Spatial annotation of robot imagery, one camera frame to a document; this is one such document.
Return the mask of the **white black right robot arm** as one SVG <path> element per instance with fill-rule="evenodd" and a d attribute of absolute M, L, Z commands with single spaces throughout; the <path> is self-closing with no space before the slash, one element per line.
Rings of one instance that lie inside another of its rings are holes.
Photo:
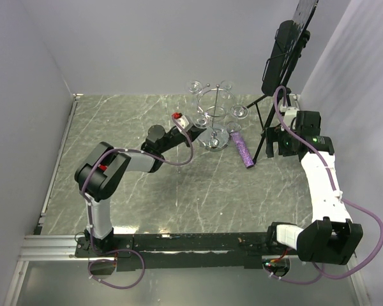
<path fill-rule="evenodd" d="M 297 156 L 308 181 L 312 202 L 312 223 L 305 229 L 273 222 L 266 238 L 269 252 L 294 249 L 301 261 L 345 265 L 363 237 L 360 224 L 342 202 L 335 170 L 332 140 L 320 135 L 318 112 L 286 107 L 282 123 L 266 129 L 266 154 L 273 157 L 273 144 L 281 156 Z"/>

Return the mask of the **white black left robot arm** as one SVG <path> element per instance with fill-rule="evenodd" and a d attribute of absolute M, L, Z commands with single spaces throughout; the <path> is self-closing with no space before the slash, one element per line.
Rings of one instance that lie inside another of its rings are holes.
<path fill-rule="evenodd" d="M 84 231 L 90 248 L 99 256 L 106 256 L 116 248 L 110 218 L 110 198 L 124 174 L 129 171 L 156 172 L 168 163 L 163 153 L 184 143 L 192 143 L 205 128 L 191 125 L 182 133 L 177 126 L 169 131 L 161 125 L 149 128 L 140 150 L 118 149 L 100 142 L 75 172 L 75 181 L 85 199 L 87 225 Z"/>

